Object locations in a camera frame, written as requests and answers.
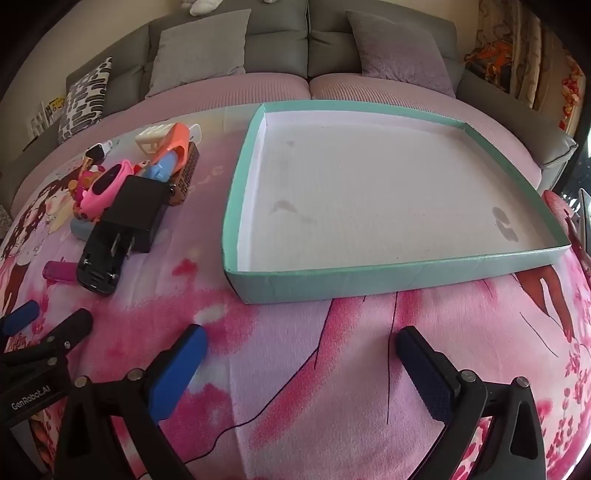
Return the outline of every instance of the stain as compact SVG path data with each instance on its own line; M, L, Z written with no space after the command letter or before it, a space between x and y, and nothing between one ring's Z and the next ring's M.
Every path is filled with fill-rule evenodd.
M298 213L297 208L287 200L277 200L273 208L271 209L271 214L278 212L279 210L285 210L286 212L291 213Z
M518 242L519 238L517 237L515 230L513 230L510 226L506 226L511 223L509 221L509 217L507 217L507 214L499 207L493 207L492 214L496 219L496 227L499 229L501 234L507 240L509 240L509 242Z
M295 213L296 215L299 215L300 220L305 225L315 225L316 224L316 220L314 220L312 217L309 217L307 215L302 215L300 212L298 212L297 208L291 202L289 202L287 200L277 200L275 202L275 204L273 205L273 208L271 209L270 215L273 215L273 213L276 213L279 210L285 210L286 212Z
M188 258L183 258L181 263L179 263L176 267L173 268L173 277L178 277L181 275L187 275L189 277L194 277L197 275L199 267L197 264Z

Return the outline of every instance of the purple pillow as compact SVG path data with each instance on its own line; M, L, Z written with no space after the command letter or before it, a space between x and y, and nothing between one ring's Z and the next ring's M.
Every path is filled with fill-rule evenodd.
M364 77L396 80L456 97L433 36L415 25L347 10Z

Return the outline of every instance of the cardboard tray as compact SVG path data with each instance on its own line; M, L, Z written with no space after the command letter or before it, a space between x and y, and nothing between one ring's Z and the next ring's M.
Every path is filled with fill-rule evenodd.
M534 188L468 124L333 100L257 110L222 238L246 303L488 278L552 264L569 246Z

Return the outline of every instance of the stuffed toy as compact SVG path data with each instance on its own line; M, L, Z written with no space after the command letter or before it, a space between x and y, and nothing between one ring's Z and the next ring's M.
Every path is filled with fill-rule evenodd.
M263 0L264 2L271 4L277 0ZM209 12L213 12L222 0L181 0L181 7L189 9L189 13L192 16L198 17L199 15L205 15Z

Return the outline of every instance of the screw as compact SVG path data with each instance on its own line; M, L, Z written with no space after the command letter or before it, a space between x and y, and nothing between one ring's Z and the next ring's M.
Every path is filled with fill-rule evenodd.
M517 377L515 381L520 387L527 388L530 386L530 381L525 377Z
M74 386L76 388L82 388L84 385L86 385L87 380L88 379L86 377L78 377L76 380L74 380Z
M129 378L132 382L139 380L144 376L144 371L141 368L134 368L127 373L127 378Z
M476 381L476 374L472 370L463 370L462 371L462 380L472 383Z

